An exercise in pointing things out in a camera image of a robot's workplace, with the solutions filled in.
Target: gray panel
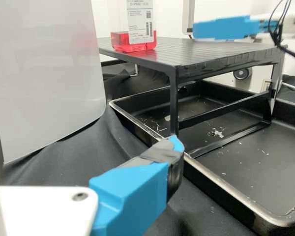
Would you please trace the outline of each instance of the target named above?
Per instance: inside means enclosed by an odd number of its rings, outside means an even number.
[[[5,161],[85,126],[105,104],[90,0],[0,0]]]

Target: screw hole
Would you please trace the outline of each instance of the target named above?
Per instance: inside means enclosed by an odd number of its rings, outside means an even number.
[[[88,195],[86,193],[77,193],[72,197],[72,200],[78,202],[86,199]]]

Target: black cable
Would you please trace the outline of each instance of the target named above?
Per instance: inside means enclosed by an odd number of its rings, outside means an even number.
[[[282,41],[282,31],[283,31],[283,23],[284,23],[284,20],[285,20],[285,17],[286,17],[286,14],[290,8],[290,5],[291,5],[291,2],[292,0],[287,0],[287,2],[285,3],[285,7],[284,7],[284,10],[283,10],[283,13],[275,27],[275,30],[274,31],[271,31],[271,28],[270,28],[270,22],[271,22],[271,19],[272,19],[272,16],[274,14],[274,12],[276,11],[276,9],[278,8],[278,6],[283,2],[283,0],[280,0],[279,3],[277,4],[277,6],[275,7],[275,9],[273,10],[273,12],[271,13],[271,16],[269,18],[269,22],[268,22],[268,31],[270,33],[270,36],[274,42],[274,44],[279,48],[281,49],[283,52],[293,56],[295,58],[295,52],[281,46],[281,41]]]
[[[278,26],[279,26],[279,24],[280,24],[280,22],[281,22],[281,20],[282,20],[282,18],[283,18],[283,16],[284,16],[284,13],[286,12],[286,8],[287,8],[288,3],[289,3],[289,0],[287,0],[286,3],[285,3],[284,10],[283,10],[282,15],[280,16],[280,18],[279,18],[279,20],[278,20],[278,22],[277,22],[277,24],[276,24],[276,27],[275,27],[275,29],[274,29],[274,32],[276,32],[276,30],[277,30],[277,28],[278,28]]]

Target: flask label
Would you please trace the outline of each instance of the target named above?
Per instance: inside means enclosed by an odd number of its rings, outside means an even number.
[[[127,0],[129,43],[154,41],[153,0]]]

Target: barcode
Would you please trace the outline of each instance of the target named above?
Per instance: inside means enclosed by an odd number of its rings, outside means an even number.
[[[147,28],[147,35],[149,35],[149,31],[148,31],[148,22],[146,23],[146,28]]]
[[[153,37],[152,22],[149,23],[149,35]]]

